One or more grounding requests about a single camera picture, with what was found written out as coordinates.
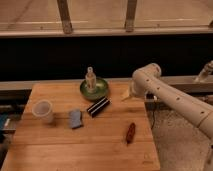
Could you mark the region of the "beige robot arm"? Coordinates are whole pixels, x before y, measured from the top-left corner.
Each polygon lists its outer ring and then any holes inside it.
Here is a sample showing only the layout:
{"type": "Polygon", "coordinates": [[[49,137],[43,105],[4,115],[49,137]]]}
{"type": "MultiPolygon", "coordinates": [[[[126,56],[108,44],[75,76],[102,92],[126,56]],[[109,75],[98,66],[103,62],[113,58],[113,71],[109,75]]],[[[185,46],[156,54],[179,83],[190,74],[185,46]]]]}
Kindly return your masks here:
{"type": "Polygon", "coordinates": [[[152,93],[213,141],[213,106],[169,86],[160,76],[161,68],[156,63],[135,70],[122,99],[144,99],[147,92],[152,93]]]}

